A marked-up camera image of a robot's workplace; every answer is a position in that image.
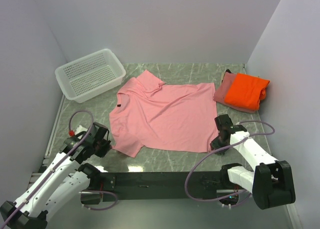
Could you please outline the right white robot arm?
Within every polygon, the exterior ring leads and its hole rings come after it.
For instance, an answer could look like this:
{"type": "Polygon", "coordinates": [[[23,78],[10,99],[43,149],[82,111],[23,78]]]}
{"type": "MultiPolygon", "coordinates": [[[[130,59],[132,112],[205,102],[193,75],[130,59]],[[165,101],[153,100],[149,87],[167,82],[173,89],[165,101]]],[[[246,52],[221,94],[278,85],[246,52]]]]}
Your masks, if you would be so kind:
{"type": "Polygon", "coordinates": [[[211,150],[223,155],[234,148],[252,170],[239,163],[223,165],[219,182],[230,189],[235,185],[250,192],[256,205],[264,210],[293,204],[296,201],[292,168],[285,160],[267,153],[241,124],[233,124],[227,114],[217,116],[218,136],[210,143],[211,150]]]}

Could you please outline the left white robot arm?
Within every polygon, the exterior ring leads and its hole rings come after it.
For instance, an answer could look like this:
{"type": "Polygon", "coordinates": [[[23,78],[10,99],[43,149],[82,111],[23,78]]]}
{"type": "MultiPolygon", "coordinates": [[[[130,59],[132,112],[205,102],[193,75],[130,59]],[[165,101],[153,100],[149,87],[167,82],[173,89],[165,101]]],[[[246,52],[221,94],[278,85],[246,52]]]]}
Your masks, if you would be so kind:
{"type": "Polygon", "coordinates": [[[82,191],[102,196],[101,172],[87,163],[91,156],[103,158],[112,148],[109,129],[93,123],[89,129],[69,131],[59,152],[47,169],[15,201],[5,201],[0,207],[2,228],[44,229],[49,218],[70,198],[82,191]]]}

